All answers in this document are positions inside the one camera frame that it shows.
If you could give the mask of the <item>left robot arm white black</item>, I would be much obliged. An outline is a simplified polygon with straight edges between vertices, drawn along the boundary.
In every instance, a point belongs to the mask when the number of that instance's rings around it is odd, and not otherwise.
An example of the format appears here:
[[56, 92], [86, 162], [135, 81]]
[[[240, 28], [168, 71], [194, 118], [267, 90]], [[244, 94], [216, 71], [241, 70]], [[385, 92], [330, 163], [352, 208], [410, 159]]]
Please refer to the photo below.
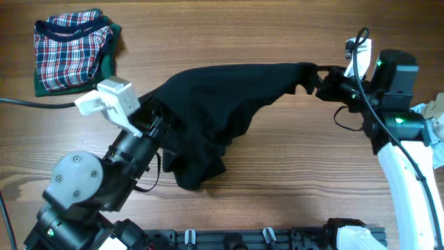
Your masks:
[[126, 219], [115, 224], [103, 212], [118, 212], [166, 135], [167, 108], [150, 98], [132, 115], [142, 136], [122, 131], [99, 158], [87, 151], [67, 154], [53, 168], [42, 196], [45, 205], [25, 239], [27, 249], [152, 249], [143, 229]]

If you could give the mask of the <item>black t-shirt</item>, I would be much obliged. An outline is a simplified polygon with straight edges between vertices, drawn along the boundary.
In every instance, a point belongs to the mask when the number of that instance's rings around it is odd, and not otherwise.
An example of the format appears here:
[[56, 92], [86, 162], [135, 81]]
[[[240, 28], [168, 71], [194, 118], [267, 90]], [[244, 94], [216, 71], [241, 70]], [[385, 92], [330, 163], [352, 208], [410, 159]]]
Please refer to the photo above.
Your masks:
[[170, 128], [161, 142], [163, 170], [185, 190], [225, 171], [222, 156], [245, 134], [255, 113], [297, 85], [312, 93], [318, 80], [310, 62], [199, 67], [179, 72], [140, 97], [143, 106], [161, 106]]

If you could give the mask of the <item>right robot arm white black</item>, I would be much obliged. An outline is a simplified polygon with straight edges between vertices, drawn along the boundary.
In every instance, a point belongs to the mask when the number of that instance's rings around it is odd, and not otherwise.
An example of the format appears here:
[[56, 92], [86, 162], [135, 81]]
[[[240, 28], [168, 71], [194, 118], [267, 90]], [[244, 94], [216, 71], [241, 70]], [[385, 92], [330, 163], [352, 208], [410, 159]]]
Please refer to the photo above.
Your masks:
[[327, 76], [316, 96], [344, 103], [364, 119], [361, 129], [390, 187], [401, 249], [442, 249], [443, 207], [431, 138], [425, 118], [410, 109], [419, 71], [416, 58], [401, 50], [382, 50], [370, 81], [357, 81], [349, 69], [339, 66], [318, 70]]

